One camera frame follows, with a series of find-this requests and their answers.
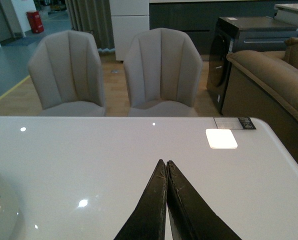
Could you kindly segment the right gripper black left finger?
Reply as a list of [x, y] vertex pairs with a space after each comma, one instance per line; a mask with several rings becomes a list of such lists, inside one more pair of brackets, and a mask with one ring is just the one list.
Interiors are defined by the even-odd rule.
[[167, 214], [167, 168], [160, 159], [143, 193], [116, 240], [165, 239]]

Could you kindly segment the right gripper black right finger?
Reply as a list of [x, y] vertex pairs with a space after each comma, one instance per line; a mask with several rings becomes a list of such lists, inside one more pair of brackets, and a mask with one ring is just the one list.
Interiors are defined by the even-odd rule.
[[174, 240], [239, 240], [173, 161], [167, 162], [167, 206]]

